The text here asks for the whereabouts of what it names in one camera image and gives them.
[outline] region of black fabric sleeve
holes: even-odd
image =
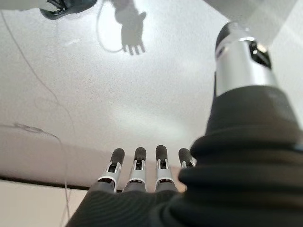
[[[88,193],[68,226],[303,226],[302,133],[279,89],[215,97],[191,154],[196,167],[179,174],[185,193]]]

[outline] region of black rubber fingertip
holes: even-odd
[[[156,148],[156,159],[165,160],[167,159],[167,149],[163,145],[159,145]]]
[[[142,147],[136,149],[134,160],[146,160],[146,150]]]
[[[180,163],[182,164],[182,162],[186,162],[189,163],[192,160],[192,157],[190,155],[190,151],[186,148],[181,148],[179,150],[179,160]]]
[[[122,165],[124,160],[124,155],[125,155],[124,150],[122,148],[117,148],[116,150],[114,150],[110,161],[113,163],[119,162]]]

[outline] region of beige wall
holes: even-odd
[[[86,191],[68,190],[75,212]],[[0,181],[0,227],[60,227],[67,223],[64,189]]]

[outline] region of wire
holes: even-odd
[[[109,52],[109,53],[118,53],[118,52],[120,52],[120,51],[123,50],[122,47],[121,47],[121,49],[116,50],[116,51],[109,50],[109,49],[107,49],[107,48],[103,45],[102,39],[101,39],[101,37],[100,37],[100,31],[99,31],[99,27],[100,27],[100,26],[99,26],[99,21],[100,21],[100,16],[101,16],[102,9],[103,9],[103,6],[104,6],[105,1],[106,1],[106,0],[103,0],[103,1],[101,2],[100,10],[99,10],[99,13],[98,13],[98,15],[97,15],[97,22],[96,22],[97,40],[98,40],[100,46],[102,47],[102,49],[103,49],[104,51]]]
[[[58,100],[58,97],[56,96],[56,94],[38,77],[38,75],[36,74],[36,72],[34,71],[33,67],[31,66],[31,64],[29,63],[29,61],[27,60],[27,58],[25,57],[23,51],[21,50],[21,47],[19,46],[18,42],[16,41],[11,29],[9,28],[8,24],[7,24],[7,21],[3,15],[3,11],[0,10],[0,14],[1,14],[1,17],[3,19],[3,22],[4,22],[4,25],[6,27],[6,29],[8,30],[12,40],[14,41],[15,45],[17,46],[21,56],[23,57],[24,61],[26,62],[26,64],[28,65],[28,67],[30,68],[30,70],[32,71],[32,73],[34,74],[34,76],[36,77],[36,79],[54,96],[55,100],[56,100],[56,104],[61,106],[62,108],[64,108],[64,110],[67,112],[68,116],[70,117],[70,120],[73,124],[73,121],[71,119],[71,115],[70,115],[70,112],[63,106],[60,104],[59,100]],[[30,126],[26,126],[26,125],[23,125],[23,124],[18,124],[16,123],[15,124],[15,127],[19,127],[19,128],[22,128],[26,131],[31,131],[31,132],[39,132],[39,133],[45,133],[47,135],[50,135],[54,138],[56,138],[59,143],[60,143],[60,148],[61,148],[61,151],[63,151],[63,145],[62,145],[62,142],[61,140],[59,139],[59,137],[51,134],[51,133],[48,133],[48,132],[45,132],[39,128],[35,128],[35,127],[30,127]],[[68,219],[71,218],[71,214],[70,214],[70,207],[69,207],[69,198],[68,198],[68,195],[67,195],[67,173],[68,173],[68,159],[67,159],[67,153],[66,151],[64,150],[64,158],[65,158],[65,174],[64,174],[64,191],[65,191],[65,200],[66,200],[66,209],[67,209],[67,215],[68,215]]]

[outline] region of thin white cable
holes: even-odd
[[[36,77],[36,79],[54,96],[54,98],[55,98],[55,100],[56,100],[56,103],[59,105],[59,106],[61,106],[62,108],[64,108],[65,110],[66,110],[66,112],[67,112],[67,114],[69,115],[69,117],[71,118],[71,115],[70,115],[70,113],[69,113],[69,111],[64,107],[64,106],[62,106],[60,103],[59,103],[59,100],[58,100],[58,97],[56,96],[56,94],[38,77],[38,75],[36,74],[36,72],[34,71],[34,69],[33,69],[33,67],[31,66],[31,64],[29,63],[29,61],[27,60],[27,58],[25,57],[25,55],[24,55],[24,53],[23,53],[23,51],[21,50],[21,47],[19,46],[19,44],[18,44],[18,42],[16,41],[16,39],[15,39],[15,37],[14,37],[14,35],[13,35],[13,33],[12,33],[12,31],[11,31],[11,29],[10,29],[10,27],[8,26],[8,24],[7,24],[7,22],[6,22],[6,19],[5,19],[5,17],[4,17],[4,15],[3,15],[3,12],[2,12],[2,10],[0,10],[0,14],[1,14],[1,16],[2,16],[2,19],[3,19],[3,22],[4,22],[4,25],[5,25],[5,27],[7,28],[7,30],[8,30],[8,32],[9,32],[9,34],[10,34],[10,36],[11,36],[11,38],[12,38],[12,40],[14,41],[14,43],[15,43],[15,45],[17,46],[17,48],[18,48],[18,50],[19,50],[19,52],[20,52],[20,54],[21,54],[21,56],[23,57],[23,59],[24,59],[24,61],[26,62],[26,64],[28,65],[28,67],[30,68],[30,70],[32,71],[32,73],[34,74],[34,76]],[[39,132],[43,132],[43,133],[45,133],[45,134],[48,134],[48,135],[50,135],[50,136],[53,136],[54,138],[56,138],[58,141],[59,141],[59,143],[60,143],[60,147],[61,147],[61,150],[64,150],[63,149],[63,145],[62,145],[62,142],[61,142],[61,140],[57,137],[57,136],[55,136],[55,135],[53,135],[53,134],[51,134],[51,133],[47,133],[47,132],[44,132],[43,130],[41,130],[41,129],[39,129],[39,128],[34,128],[34,127],[29,127],[29,126],[26,126],[26,128],[27,129],[25,129],[25,130],[28,130],[28,129],[35,129],[35,130],[38,130]],[[65,174],[64,174],[64,191],[65,191],[65,200],[66,200],[66,209],[67,209],[67,215],[68,215],[68,219],[70,219],[70,207],[69,207],[69,199],[68,199],[68,195],[67,195],[67,173],[68,173],[68,161],[67,161],[67,153],[66,153],[66,151],[64,150],[64,155],[65,155]]]
[[[98,13],[98,15],[97,15],[97,22],[96,22],[97,40],[98,40],[98,42],[99,42],[99,45],[102,47],[102,49],[103,49],[104,51],[109,52],[109,53],[118,53],[118,52],[120,52],[120,51],[123,50],[122,47],[121,47],[121,49],[115,50],[115,51],[109,50],[109,49],[107,49],[107,48],[103,45],[102,39],[101,39],[101,37],[100,37],[100,30],[99,30],[100,26],[99,26],[99,21],[100,21],[100,16],[101,16],[102,9],[103,9],[103,6],[104,6],[105,1],[106,1],[106,0],[103,0],[103,1],[101,2],[100,10],[99,10],[99,13]]]

